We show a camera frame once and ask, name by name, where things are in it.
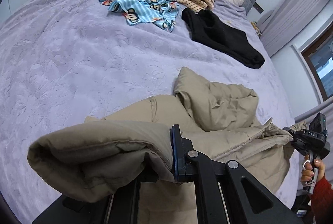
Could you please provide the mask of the right hand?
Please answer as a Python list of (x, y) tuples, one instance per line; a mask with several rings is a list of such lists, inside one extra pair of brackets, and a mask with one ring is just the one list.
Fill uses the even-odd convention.
[(311, 162), (308, 162), (309, 155), (304, 157), (304, 169), (301, 172), (301, 183), (305, 184), (313, 179), (315, 172), (313, 171), (314, 167), (318, 169), (317, 182), (319, 182), (325, 175), (325, 164), (321, 159), (315, 159), (314, 165), (311, 165)]

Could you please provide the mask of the right red sleeve forearm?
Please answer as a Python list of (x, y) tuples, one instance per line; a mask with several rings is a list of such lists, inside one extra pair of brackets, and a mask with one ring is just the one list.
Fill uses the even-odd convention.
[(325, 177), (320, 179), (311, 195), (311, 207), (316, 223), (333, 224), (332, 207), (333, 192), (332, 185)]

